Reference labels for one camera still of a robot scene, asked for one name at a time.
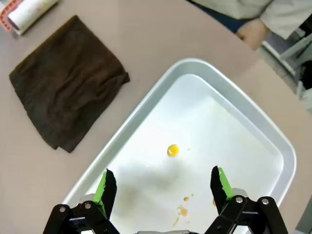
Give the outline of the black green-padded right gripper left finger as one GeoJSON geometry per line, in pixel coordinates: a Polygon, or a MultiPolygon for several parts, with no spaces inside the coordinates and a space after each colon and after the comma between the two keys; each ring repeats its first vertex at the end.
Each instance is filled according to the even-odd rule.
{"type": "Polygon", "coordinates": [[[85,199],[75,207],[58,204],[52,209],[45,234],[81,234],[91,231],[94,234],[118,234],[110,221],[117,183],[112,171],[106,170],[97,190],[91,199],[85,199]]]}

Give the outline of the person's left hand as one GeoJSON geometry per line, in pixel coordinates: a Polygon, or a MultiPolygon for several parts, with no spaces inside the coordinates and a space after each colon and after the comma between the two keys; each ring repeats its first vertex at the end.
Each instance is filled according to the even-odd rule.
{"type": "Polygon", "coordinates": [[[236,35],[255,51],[261,46],[269,32],[270,30],[261,19],[254,19],[242,25],[236,35]]]}

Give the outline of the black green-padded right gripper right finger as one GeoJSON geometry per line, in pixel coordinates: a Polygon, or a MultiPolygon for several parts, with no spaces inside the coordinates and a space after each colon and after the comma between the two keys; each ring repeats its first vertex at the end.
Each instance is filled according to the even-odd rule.
{"type": "Polygon", "coordinates": [[[218,216],[207,234],[231,234],[238,226],[246,226],[252,234],[287,234],[287,228],[275,200],[270,196],[257,201],[235,195],[222,168],[214,166],[210,188],[218,216]]]}

